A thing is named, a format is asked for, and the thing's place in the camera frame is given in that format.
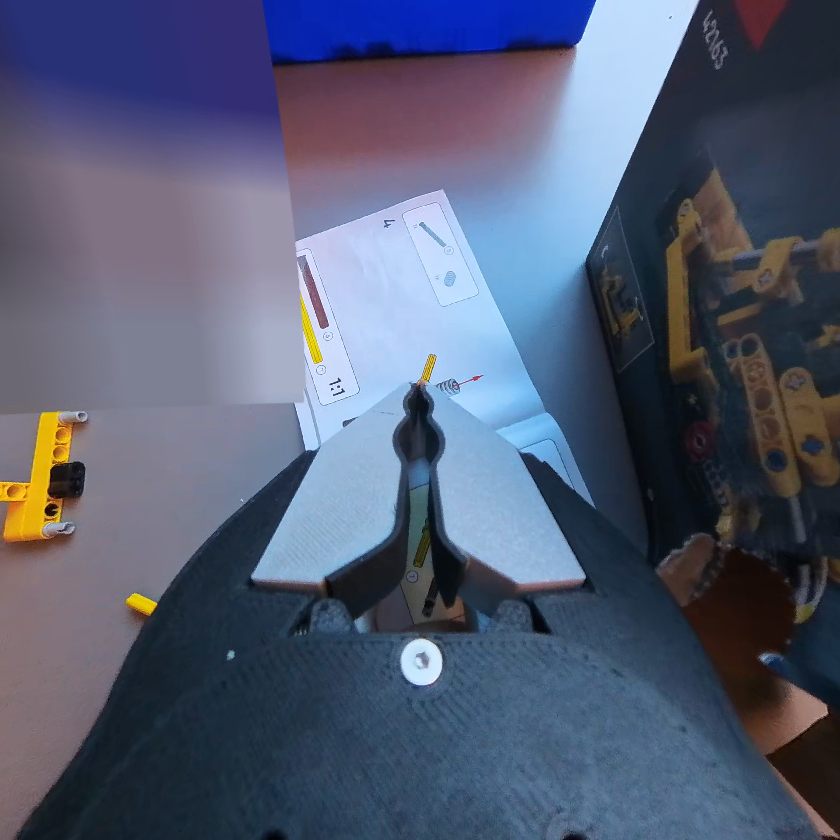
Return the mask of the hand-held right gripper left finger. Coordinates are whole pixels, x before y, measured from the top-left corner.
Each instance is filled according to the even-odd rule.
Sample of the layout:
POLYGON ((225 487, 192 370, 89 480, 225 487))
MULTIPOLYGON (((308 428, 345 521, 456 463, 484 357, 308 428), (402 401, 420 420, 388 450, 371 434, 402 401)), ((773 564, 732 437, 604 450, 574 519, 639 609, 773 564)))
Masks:
POLYGON ((400 583, 410 500, 414 384, 401 384, 326 440, 251 575, 253 585, 341 602, 359 618, 400 583))

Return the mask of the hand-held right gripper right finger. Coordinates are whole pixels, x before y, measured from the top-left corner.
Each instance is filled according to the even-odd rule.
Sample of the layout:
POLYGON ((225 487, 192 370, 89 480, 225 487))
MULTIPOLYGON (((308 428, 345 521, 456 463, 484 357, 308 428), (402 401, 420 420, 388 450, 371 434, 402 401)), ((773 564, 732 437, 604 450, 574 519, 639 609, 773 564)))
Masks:
POLYGON ((581 563, 517 447, 426 387, 427 519, 444 603, 495 610, 506 600, 581 588, 581 563))

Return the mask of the black lego axle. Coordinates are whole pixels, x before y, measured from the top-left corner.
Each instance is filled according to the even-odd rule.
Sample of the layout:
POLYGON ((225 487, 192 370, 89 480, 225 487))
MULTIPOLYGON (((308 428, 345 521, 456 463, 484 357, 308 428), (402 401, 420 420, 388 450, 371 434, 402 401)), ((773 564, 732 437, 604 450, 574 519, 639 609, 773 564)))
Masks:
POLYGON ((431 463, 429 447, 431 444, 428 441, 431 432, 428 418, 431 409, 432 403, 426 385, 420 382, 413 384, 408 397, 409 432, 406 457, 409 490, 423 487, 429 480, 431 463))

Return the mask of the lego instruction booklet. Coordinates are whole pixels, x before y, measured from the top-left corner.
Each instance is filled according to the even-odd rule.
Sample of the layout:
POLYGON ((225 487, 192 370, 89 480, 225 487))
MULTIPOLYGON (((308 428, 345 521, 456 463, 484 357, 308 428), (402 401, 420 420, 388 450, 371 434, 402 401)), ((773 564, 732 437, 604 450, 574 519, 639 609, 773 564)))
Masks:
MULTIPOLYGON (((422 196, 309 237, 297 251, 308 383, 301 431, 312 454, 401 384, 420 382, 446 394, 540 460, 583 497, 559 425, 546 413, 446 196, 422 196)), ((410 518, 399 585, 368 612, 387 633, 434 630, 435 618, 477 610, 448 606, 434 578, 428 483, 408 489, 410 518)), ((501 603, 485 629, 530 634, 536 608, 501 603)))

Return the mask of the yellow lego beam assembly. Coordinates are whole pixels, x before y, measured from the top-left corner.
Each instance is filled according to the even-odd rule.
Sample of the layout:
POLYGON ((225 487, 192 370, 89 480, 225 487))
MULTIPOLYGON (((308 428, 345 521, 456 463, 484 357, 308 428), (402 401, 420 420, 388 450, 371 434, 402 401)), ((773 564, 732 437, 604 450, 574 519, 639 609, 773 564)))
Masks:
POLYGON ((7 507, 4 541, 34 542, 75 531, 75 524, 64 519, 63 507, 85 489, 86 467, 71 458, 70 447, 76 427, 87 422, 84 411, 40 415, 28 481, 1 483, 1 502, 7 507))

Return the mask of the black lego set box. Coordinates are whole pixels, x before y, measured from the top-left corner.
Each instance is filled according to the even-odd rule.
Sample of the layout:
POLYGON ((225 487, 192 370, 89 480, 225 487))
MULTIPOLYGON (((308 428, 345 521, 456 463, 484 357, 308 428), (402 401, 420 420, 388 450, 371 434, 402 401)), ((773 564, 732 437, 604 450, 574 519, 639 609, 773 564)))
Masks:
POLYGON ((698 2, 586 259, 648 557, 765 562, 759 661, 826 706, 777 767, 838 833, 839 3, 698 2))

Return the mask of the blue plastic bin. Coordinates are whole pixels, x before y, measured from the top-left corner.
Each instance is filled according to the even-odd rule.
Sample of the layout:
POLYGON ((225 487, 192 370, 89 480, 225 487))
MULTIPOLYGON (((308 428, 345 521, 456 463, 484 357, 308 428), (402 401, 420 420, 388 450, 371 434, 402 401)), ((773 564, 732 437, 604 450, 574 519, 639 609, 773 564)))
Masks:
POLYGON ((594 1, 264 1, 276 65, 576 46, 594 1))

